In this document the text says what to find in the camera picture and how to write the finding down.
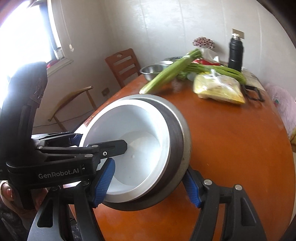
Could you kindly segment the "person's hand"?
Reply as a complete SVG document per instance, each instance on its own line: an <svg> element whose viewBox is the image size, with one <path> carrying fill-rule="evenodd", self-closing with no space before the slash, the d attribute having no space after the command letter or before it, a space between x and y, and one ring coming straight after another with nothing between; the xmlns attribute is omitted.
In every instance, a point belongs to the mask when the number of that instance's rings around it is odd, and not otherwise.
<svg viewBox="0 0 296 241"><path fill-rule="evenodd" d="M31 210L21 207L20 199L16 191L8 184L8 181L1 181L1 198L3 203L14 211L25 223L32 223L38 209L40 208L48 190L46 188L33 190L32 199L34 208Z"/></svg>

